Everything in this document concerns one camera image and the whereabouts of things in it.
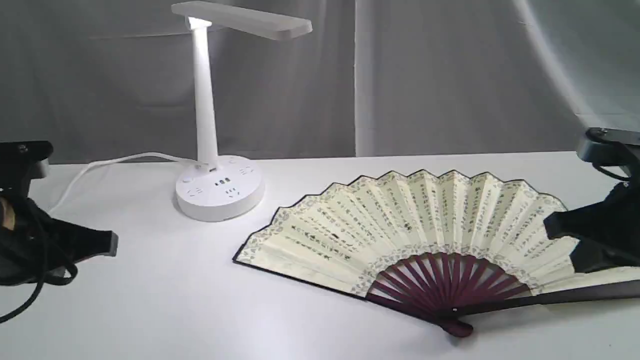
lamp base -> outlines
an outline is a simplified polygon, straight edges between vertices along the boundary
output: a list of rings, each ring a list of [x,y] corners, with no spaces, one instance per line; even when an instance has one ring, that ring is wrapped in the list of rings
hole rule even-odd
[[[222,221],[255,207],[264,195],[257,164],[241,156],[219,156],[218,168],[191,166],[175,183],[178,205],[185,215],[200,221]]]

white table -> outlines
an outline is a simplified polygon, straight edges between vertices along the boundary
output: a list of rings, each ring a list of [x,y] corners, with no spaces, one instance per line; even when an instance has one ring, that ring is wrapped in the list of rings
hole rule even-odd
[[[602,200],[614,181],[572,152],[260,161],[268,182],[253,211],[222,223],[186,218],[173,182],[183,165],[140,163],[93,170],[57,217],[120,236],[115,258],[79,265],[69,286],[46,286],[0,325],[2,360],[49,359],[602,359],[632,357],[640,300],[513,309],[474,316],[461,341],[383,307],[235,265],[246,237],[333,181],[452,168],[525,178],[569,208]],[[48,208],[79,165],[52,168],[31,196]],[[0,288],[0,312],[31,286]]]

white desk lamp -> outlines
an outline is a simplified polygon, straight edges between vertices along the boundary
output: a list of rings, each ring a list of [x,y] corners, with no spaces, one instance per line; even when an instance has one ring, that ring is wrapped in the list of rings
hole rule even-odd
[[[201,221],[222,221],[246,213],[264,195],[258,166],[241,156],[218,156],[213,110],[207,28],[213,24],[273,40],[287,40],[311,32],[311,22],[235,6],[189,1],[171,6],[187,18],[193,37],[193,75],[196,96],[198,161],[180,175],[175,193],[181,210]]]

folding fan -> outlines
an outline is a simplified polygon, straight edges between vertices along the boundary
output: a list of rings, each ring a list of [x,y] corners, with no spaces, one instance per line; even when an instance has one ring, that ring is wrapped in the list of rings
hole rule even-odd
[[[640,268],[576,273],[578,240],[549,240],[560,200],[525,181],[425,170],[332,184],[280,208],[234,261],[353,297],[465,337],[459,317],[640,295]]]

white cable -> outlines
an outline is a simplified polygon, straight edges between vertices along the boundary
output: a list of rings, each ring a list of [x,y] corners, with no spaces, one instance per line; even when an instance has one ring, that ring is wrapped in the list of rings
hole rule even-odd
[[[191,164],[195,164],[195,165],[208,166],[207,164],[202,163],[202,162],[197,161],[197,160],[178,158],[176,156],[163,154],[161,152],[143,152],[141,154],[124,156],[123,158],[94,161],[92,163],[89,163],[89,164],[85,165],[84,168],[82,170],[80,170],[80,172],[78,172],[76,174],[76,176],[73,178],[73,180],[71,180],[69,185],[67,185],[67,188],[62,193],[62,196],[60,196],[60,198],[55,203],[55,205],[49,210],[49,214],[52,214],[54,211],[57,210],[58,207],[60,207],[60,205],[62,205],[62,203],[65,201],[65,199],[67,198],[67,196],[71,192],[71,188],[73,188],[73,186],[76,184],[76,182],[87,171],[89,171],[89,170],[91,170],[91,169],[93,169],[95,167],[101,167],[101,166],[104,166],[104,165],[111,165],[111,164],[120,163],[120,162],[131,160],[131,159],[144,158],[144,157],[147,157],[147,156],[154,157],[154,158],[162,158],[162,159],[166,159],[166,160],[170,160],[170,161],[178,161],[178,162],[183,162],[183,163],[191,163]]]

